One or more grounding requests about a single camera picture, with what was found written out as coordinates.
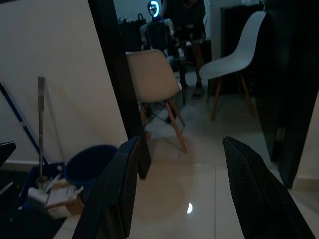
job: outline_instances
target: wooden chair leg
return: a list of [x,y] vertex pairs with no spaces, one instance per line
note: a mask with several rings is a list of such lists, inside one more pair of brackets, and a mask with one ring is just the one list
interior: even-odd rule
[[218,105],[218,100],[219,100],[220,89],[221,89],[221,79],[219,79],[219,82],[218,82],[216,96],[215,96],[215,104],[214,104],[213,111],[211,113],[211,120],[212,121],[214,121],[215,117],[216,117],[216,110],[217,110],[217,105]]
[[250,96],[249,96],[249,92],[248,92],[248,88],[247,88],[247,85],[246,85],[246,82],[245,82],[244,75],[240,74],[240,76],[241,76],[241,83],[243,84],[243,88],[244,88],[244,91],[245,91],[245,94],[246,94],[248,107],[250,109],[251,114],[253,116],[256,116],[256,112],[254,110],[253,104],[251,103],[251,99],[250,99]]
[[173,110],[175,111],[175,113],[177,114],[177,116],[179,117],[179,120],[181,121],[182,125],[185,127],[185,122],[183,120],[183,118],[181,117],[179,110],[177,108],[177,105],[175,104],[175,101],[173,100],[173,98],[169,99],[168,102],[170,103],[170,105],[173,107]]
[[184,152],[184,153],[187,153],[184,139],[183,139],[183,137],[180,135],[179,129],[178,129],[178,127],[177,127],[177,124],[176,124],[176,121],[175,121],[175,119],[174,119],[173,113],[171,112],[171,109],[170,109],[170,107],[169,107],[168,101],[165,102],[165,106],[166,106],[166,109],[167,109],[167,111],[168,111],[168,115],[169,115],[169,118],[170,118],[170,120],[171,120],[171,123],[172,123],[172,125],[173,125],[173,127],[174,127],[174,129],[175,129],[175,132],[176,132],[177,138],[178,138],[178,140],[179,140],[179,143],[180,143],[180,145],[181,145],[181,147],[182,147],[182,149],[183,149],[183,152]]
[[213,83],[214,80],[211,80],[211,84],[210,84],[210,89],[209,89],[209,92],[208,92],[208,97],[207,97],[207,100],[206,100],[206,103],[208,104],[209,103],[209,100],[210,100],[210,97],[211,95],[213,94],[213,90],[214,90],[214,83]]

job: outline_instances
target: chair seat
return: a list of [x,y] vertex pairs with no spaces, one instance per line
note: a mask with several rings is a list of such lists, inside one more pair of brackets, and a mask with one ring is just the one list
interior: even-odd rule
[[199,71],[203,80],[214,79],[245,69],[251,60],[245,55],[231,54],[224,58],[205,64]]

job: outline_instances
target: white wall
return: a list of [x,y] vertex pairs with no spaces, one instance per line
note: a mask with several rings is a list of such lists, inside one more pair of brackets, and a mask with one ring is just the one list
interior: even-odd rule
[[319,97],[317,96],[313,116],[309,125],[308,134],[301,156],[297,181],[308,180],[315,182],[319,189]]
[[[87,0],[0,4],[0,29],[0,81],[35,135],[37,77],[46,78],[44,151],[51,161],[68,161],[89,146],[119,146],[127,140]],[[10,111],[3,101],[1,115]],[[21,135],[10,117],[1,116],[2,141]],[[18,147],[17,152],[25,147],[25,157],[20,153],[13,159],[35,156],[26,139]]]

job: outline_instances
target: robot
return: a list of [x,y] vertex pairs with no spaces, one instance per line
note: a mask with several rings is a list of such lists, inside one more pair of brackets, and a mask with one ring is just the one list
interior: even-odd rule
[[184,51],[179,47],[179,40],[174,36],[173,22],[170,19],[161,18],[159,6],[159,3],[155,0],[148,3],[148,11],[152,21],[140,28],[142,50],[158,49],[166,53],[165,50],[167,49],[166,56],[170,63],[175,58],[185,61]]

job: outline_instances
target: mop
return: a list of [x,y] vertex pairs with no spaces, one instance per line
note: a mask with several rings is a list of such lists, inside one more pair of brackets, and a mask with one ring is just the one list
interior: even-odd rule
[[44,183],[48,178],[43,176],[43,112],[44,112],[44,77],[38,77],[38,112],[39,112],[39,178],[36,181],[40,192],[44,193]]
[[38,77],[38,113],[39,113],[39,177],[35,184],[38,188],[29,188],[27,197],[34,206],[43,208],[48,197],[47,185],[51,186],[48,177],[43,175],[43,112],[44,112],[44,77]]

